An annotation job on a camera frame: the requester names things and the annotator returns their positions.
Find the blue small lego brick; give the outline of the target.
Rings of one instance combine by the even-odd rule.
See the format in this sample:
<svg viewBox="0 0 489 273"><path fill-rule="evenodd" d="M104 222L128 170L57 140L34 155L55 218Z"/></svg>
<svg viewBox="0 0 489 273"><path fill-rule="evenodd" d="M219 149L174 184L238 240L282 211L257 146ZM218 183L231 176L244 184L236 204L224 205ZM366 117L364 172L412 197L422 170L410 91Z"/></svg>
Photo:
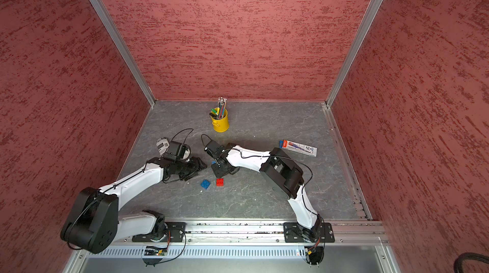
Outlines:
<svg viewBox="0 0 489 273"><path fill-rule="evenodd" d="M201 186L207 190L209 188L209 186L211 185L211 183L208 181L208 180L203 180L202 183L201 183Z"/></svg>

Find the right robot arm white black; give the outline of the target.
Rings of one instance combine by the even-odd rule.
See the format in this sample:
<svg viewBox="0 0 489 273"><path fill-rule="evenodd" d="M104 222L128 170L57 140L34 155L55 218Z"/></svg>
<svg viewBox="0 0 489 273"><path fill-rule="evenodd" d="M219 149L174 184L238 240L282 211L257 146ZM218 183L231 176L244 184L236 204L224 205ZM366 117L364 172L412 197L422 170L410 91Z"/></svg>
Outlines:
<svg viewBox="0 0 489 273"><path fill-rule="evenodd" d="M213 159L211 168L218 178L232 174L239 168L258 172L272 190L290 204L297 220L296 235L306 242L320 240L323 219L307 196L308 182L303 178L304 171L282 149L259 152L232 143L223 146L211 140L204 150Z"/></svg>

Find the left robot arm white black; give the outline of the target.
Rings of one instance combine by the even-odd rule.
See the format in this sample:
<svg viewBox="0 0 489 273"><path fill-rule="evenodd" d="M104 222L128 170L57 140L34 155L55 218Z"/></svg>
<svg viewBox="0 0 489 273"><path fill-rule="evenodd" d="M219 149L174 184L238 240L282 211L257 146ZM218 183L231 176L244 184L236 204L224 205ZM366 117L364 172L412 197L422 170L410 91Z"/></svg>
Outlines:
<svg viewBox="0 0 489 273"><path fill-rule="evenodd" d="M143 236L151 242L168 242L171 232L162 213L145 209L140 214L121 215L121 209L172 175L187 181L206 167L199 157L183 161L151 158L121 180L100 188L84 188L68 214L60 237L70 249L93 254L104 251L114 241L133 236Z"/></svg>

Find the yellow pen cup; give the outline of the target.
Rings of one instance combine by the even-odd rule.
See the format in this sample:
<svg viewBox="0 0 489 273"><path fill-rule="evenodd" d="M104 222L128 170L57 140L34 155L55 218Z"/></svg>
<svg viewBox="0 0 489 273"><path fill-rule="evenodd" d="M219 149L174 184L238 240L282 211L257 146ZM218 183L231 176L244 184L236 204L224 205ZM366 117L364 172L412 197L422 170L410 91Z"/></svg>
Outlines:
<svg viewBox="0 0 489 273"><path fill-rule="evenodd" d="M223 110L224 114L221 118L217 118L215 113L210 113L213 129L215 132L223 133L229 129L228 112Z"/></svg>

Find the pens bundle in cup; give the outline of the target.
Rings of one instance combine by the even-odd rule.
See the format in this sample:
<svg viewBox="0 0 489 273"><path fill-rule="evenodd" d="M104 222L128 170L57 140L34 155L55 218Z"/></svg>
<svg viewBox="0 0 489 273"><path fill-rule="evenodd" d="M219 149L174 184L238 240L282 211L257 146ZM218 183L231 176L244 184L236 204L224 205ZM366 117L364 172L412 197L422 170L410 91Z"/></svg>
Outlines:
<svg viewBox="0 0 489 273"><path fill-rule="evenodd" d="M218 99L218 107L211 109L210 116L215 120L221 120L225 116L227 99L220 97Z"/></svg>

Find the white blue red flat box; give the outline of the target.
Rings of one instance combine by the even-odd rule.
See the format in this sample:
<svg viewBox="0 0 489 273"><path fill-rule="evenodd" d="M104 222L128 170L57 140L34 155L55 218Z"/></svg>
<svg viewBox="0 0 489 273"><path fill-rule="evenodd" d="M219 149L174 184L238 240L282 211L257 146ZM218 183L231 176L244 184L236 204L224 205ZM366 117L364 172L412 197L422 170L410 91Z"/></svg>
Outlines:
<svg viewBox="0 0 489 273"><path fill-rule="evenodd" d="M305 144L289 141L286 139L279 140L279 146L281 149L300 153L302 155L307 155L311 157L317 156L317 148L313 146L308 146Z"/></svg>

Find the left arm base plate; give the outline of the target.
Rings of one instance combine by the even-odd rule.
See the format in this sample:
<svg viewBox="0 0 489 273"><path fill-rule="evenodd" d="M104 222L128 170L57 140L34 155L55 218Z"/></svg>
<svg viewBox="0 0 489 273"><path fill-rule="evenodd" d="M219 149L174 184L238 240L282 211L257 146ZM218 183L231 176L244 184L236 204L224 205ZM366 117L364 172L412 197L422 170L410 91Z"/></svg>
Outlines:
<svg viewBox="0 0 489 273"><path fill-rule="evenodd" d="M149 235L133 236L132 242L144 242L149 244L167 244L168 242L183 242L183 234L185 233L187 224L185 222L166 222L166 231L160 241L152 241Z"/></svg>

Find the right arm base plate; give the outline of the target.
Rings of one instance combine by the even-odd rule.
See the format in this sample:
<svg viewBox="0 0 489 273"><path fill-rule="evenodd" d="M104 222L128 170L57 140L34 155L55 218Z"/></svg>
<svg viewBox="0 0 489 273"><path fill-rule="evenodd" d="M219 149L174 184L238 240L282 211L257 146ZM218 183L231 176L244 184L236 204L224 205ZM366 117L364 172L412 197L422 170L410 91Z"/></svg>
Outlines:
<svg viewBox="0 0 489 273"><path fill-rule="evenodd" d="M298 223L284 223L283 234L285 242L316 243L335 242L334 232L330 223L317 222L312 228L305 228Z"/></svg>

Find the aluminium front rail frame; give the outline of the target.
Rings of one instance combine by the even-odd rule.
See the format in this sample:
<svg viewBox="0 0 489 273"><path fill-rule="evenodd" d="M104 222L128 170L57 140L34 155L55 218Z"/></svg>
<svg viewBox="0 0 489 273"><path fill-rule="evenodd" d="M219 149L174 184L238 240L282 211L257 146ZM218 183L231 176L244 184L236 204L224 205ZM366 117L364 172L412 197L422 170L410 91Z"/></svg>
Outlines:
<svg viewBox="0 0 489 273"><path fill-rule="evenodd" d="M193 219L187 224L183 242L173 246L302 246L285 242L281 220ZM341 221L332 223L335 242L322 243L323 260L308 264L299 259L230 258L90 258L89 252L75 251L65 272L400 272L382 222ZM109 248L144 246L130 238Z"/></svg>

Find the left aluminium corner post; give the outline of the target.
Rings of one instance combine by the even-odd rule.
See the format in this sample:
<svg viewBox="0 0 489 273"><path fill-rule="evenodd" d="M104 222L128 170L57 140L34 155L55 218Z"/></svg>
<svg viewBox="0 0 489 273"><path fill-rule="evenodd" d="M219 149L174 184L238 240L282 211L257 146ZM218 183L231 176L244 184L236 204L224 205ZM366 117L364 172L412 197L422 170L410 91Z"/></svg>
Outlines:
<svg viewBox="0 0 489 273"><path fill-rule="evenodd" d="M128 46L126 45L121 33L118 31L118 28L113 21L109 11L104 5L102 0L89 0L92 7L94 8L96 14L98 15L100 21L103 23L106 31L111 37L113 43L115 44L119 54L123 58L130 72L136 80L136 83L140 87L141 91L145 95L149 105L151 108L155 106L156 98L151 91L146 79L144 78L140 68L138 67L134 57L132 56Z"/></svg>

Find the aluminium corner post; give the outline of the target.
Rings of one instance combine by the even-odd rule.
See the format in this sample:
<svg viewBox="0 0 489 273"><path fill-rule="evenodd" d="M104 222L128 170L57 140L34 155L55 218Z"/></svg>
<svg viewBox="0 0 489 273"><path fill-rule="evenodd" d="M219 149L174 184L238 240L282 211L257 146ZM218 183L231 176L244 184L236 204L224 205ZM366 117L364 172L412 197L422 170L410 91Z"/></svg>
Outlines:
<svg viewBox="0 0 489 273"><path fill-rule="evenodd" d="M325 101L325 106L329 109L333 106L333 103L340 91L340 88L348 75L350 68L367 36L369 29L382 5L383 0L370 0L368 7L364 13L362 21L360 22L359 28L355 34L352 41L350 49L346 54L345 60L340 68L338 76L332 86L332 89Z"/></svg>
<svg viewBox="0 0 489 273"><path fill-rule="evenodd" d="M128 46L126 45L121 33L118 31L118 28L113 21L109 11L104 5L102 0L89 0L92 7L94 8L96 14L98 15L100 21L103 23L106 31L111 37L113 43L115 44L119 54L123 58L130 72L136 80L136 83L140 87L141 91L145 95L149 105L151 108L155 106L156 98L151 91L146 79L144 78L140 68L138 67L134 57L132 56Z"/></svg>

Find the right aluminium corner post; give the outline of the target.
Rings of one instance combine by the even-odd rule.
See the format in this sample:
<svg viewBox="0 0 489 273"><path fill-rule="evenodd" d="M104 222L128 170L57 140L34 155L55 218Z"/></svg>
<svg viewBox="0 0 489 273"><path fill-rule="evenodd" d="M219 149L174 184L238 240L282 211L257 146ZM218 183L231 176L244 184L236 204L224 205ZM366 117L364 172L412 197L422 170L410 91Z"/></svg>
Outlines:
<svg viewBox="0 0 489 273"><path fill-rule="evenodd" d="M325 101L325 106L329 109L333 106L333 103L340 91L340 88L348 75L350 68L367 36L369 29L382 5L383 0L370 0L368 7L364 13L362 21L360 22L359 28L355 34L352 41L350 49L346 54L345 60L340 68L338 76L332 86L332 89Z"/></svg>

